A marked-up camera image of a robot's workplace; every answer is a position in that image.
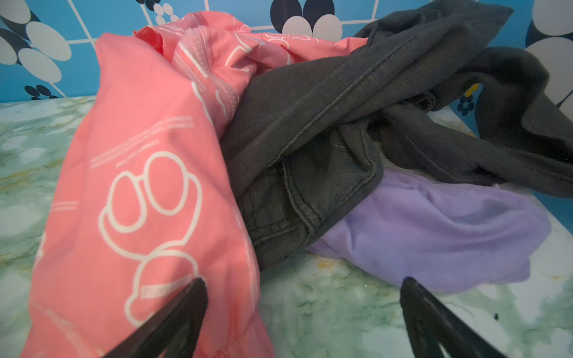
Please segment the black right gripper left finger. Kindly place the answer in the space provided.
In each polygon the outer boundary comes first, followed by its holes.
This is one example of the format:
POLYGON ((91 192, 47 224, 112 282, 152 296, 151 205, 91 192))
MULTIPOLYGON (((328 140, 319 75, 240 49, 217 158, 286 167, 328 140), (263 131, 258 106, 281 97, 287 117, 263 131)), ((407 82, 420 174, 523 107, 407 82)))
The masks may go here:
POLYGON ((207 306, 206 284, 197 278, 106 357, 192 357, 207 306))

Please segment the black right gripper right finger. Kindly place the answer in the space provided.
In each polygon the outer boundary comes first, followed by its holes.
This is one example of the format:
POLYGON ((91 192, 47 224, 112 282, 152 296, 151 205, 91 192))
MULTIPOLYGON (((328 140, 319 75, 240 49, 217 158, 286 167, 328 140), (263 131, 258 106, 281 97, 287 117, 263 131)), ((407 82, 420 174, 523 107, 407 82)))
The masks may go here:
POLYGON ((450 357, 505 357, 412 277, 402 282, 400 304, 416 358, 444 358, 444 353, 450 357))

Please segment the purple cloth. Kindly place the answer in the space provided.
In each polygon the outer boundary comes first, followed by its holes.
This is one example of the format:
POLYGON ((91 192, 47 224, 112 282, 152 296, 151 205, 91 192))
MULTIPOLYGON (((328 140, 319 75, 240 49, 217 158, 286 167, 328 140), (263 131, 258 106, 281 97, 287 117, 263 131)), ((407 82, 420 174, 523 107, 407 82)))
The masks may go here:
POLYGON ((309 249, 397 286, 412 277, 431 291, 458 293, 527 280, 531 255, 551 230, 546 211, 527 196, 388 169, 309 249))

